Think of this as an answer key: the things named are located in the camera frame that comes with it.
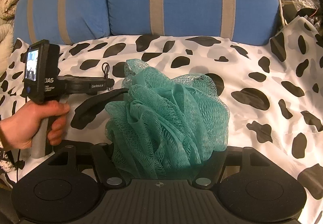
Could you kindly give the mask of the person left hand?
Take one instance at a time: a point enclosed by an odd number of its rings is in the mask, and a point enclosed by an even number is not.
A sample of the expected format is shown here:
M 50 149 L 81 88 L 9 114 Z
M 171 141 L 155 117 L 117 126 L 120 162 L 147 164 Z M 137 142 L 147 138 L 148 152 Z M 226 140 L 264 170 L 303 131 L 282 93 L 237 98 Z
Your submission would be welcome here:
M 28 149 L 43 119 L 56 117 L 46 137 L 56 146 L 61 143 L 69 112 L 67 103 L 48 101 L 38 105 L 32 101 L 24 104 L 14 115 L 1 121 L 1 143 L 5 151 Z

